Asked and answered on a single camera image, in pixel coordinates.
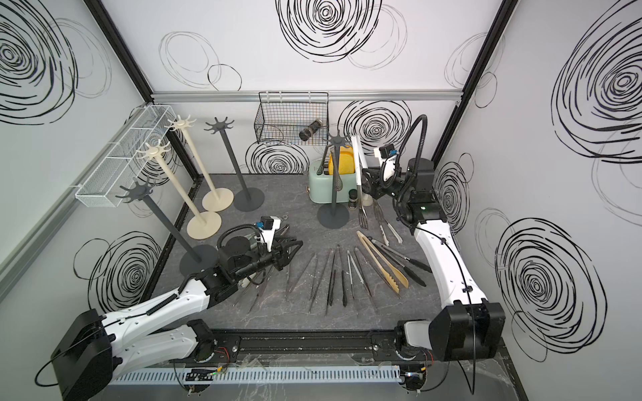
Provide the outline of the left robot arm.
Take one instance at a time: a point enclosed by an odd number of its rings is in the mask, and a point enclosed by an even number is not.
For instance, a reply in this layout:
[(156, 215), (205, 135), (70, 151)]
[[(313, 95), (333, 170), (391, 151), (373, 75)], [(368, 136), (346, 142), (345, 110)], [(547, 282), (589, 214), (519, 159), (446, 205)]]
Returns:
[[(193, 314), (217, 306), (244, 280), (282, 270), (304, 245), (280, 235), (281, 220), (233, 227), (224, 232), (214, 258), (189, 272), (175, 289), (118, 311), (80, 314), (53, 351), (48, 365), (64, 400), (89, 400), (114, 379), (168, 360), (209, 361), (220, 348), (212, 330)], [(170, 324), (187, 318), (176, 328)]]

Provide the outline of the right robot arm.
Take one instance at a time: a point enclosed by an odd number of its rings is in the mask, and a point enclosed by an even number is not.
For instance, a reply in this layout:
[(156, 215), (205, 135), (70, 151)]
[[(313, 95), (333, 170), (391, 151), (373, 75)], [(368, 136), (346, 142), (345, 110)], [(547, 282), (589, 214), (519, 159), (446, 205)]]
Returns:
[(423, 148), (401, 168), (404, 145), (385, 145), (380, 164), (362, 170), (365, 193), (392, 199), (396, 219), (406, 226), (426, 255), (439, 291), (441, 312), (431, 321), (401, 321), (396, 347), (409, 358), (426, 351), (441, 362), (476, 362), (495, 357), (506, 321), (503, 307), (489, 302), (472, 278), (451, 235), (446, 213), (433, 187), (435, 167)]

